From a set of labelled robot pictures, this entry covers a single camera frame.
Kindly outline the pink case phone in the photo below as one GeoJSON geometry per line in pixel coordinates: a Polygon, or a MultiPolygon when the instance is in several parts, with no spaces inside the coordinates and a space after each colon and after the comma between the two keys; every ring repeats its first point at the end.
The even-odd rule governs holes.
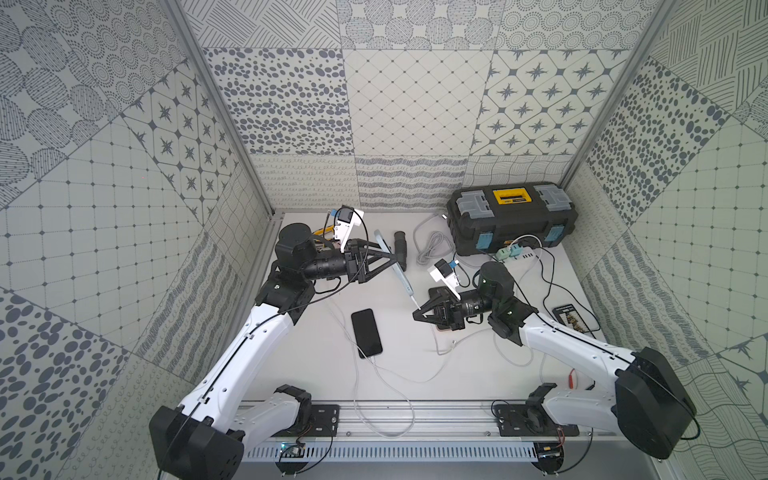
{"type": "Polygon", "coordinates": [[[438,331],[458,331],[465,329],[466,324],[464,321],[458,323],[441,323],[437,324],[436,328],[438,331]]]}

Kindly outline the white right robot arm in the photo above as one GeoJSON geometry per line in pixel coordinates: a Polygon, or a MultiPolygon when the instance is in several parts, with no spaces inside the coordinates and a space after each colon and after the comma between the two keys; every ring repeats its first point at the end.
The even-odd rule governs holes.
{"type": "Polygon", "coordinates": [[[667,459],[697,410],[667,358],[611,345],[540,313],[515,294],[516,281],[502,264],[484,263],[476,286],[459,292],[452,266],[440,260],[429,269],[436,287],[413,313],[416,321],[457,330],[472,317],[485,316],[501,339],[527,347],[574,368],[591,379],[591,390],[543,384],[532,405],[559,425],[577,425],[623,435],[643,453],[667,459]]]}

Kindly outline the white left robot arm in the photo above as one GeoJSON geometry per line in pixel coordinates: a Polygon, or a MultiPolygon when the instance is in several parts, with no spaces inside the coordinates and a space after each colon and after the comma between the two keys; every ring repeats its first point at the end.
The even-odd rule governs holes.
{"type": "Polygon", "coordinates": [[[332,437],[335,406],[313,406],[304,389],[281,385],[265,401],[241,411],[248,387],[267,357],[318,302],[318,280],[363,284],[390,267],[407,264],[404,232],[394,245],[382,239],[332,242],[303,223],[281,229],[276,259],[250,314],[203,380],[175,408],[160,407],[149,423],[158,469],[178,479],[230,479],[247,450],[275,435],[332,437]]]}

